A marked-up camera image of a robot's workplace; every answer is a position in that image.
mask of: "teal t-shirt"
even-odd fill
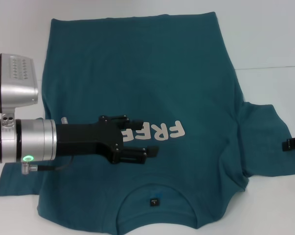
[[[68,228],[199,228],[224,215],[249,176],[295,174],[295,150],[281,148],[289,130],[272,105],[244,102],[215,13],[52,20],[42,95],[56,123],[127,115],[145,123],[123,131],[126,145],[160,147],[144,165],[77,156],[28,176],[6,165],[0,196],[39,194],[39,215]]]

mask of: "green led light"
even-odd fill
[[[33,161],[33,160],[34,160],[34,157],[31,156],[31,155],[27,155],[27,156],[25,156],[25,157],[23,158],[23,160],[24,160],[25,162],[30,162],[30,161]]]

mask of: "robotic arm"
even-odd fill
[[[23,174],[37,170],[55,170],[52,166],[30,165],[31,161],[52,161],[68,155],[98,154],[112,164],[144,164],[155,157],[157,146],[125,147],[121,130],[141,130],[143,121],[130,121],[126,115],[100,116],[94,124],[62,124],[54,120],[15,119],[17,107],[37,104],[38,87],[33,60],[0,55],[0,163],[22,162]]]

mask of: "white surface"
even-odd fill
[[[34,59],[41,80],[49,24],[60,20],[215,11],[246,101],[273,104],[295,137],[295,0],[0,0],[0,53]],[[44,117],[39,104],[17,109],[17,118]],[[83,235],[37,215],[38,196],[0,197],[0,235]],[[295,176],[252,177],[225,216],[199,230],[156,224],[131,235],[295,235]]]

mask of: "silver cylinder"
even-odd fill
[[[55,159],[57,135],[54,120],[21,120],[21,128],[22,162]]]
[[[0,163],[54,160],[57,147],[54,120],[21,120],[20,123],[21,128],[16,131],[15,123],[8,128],[0,119]]]

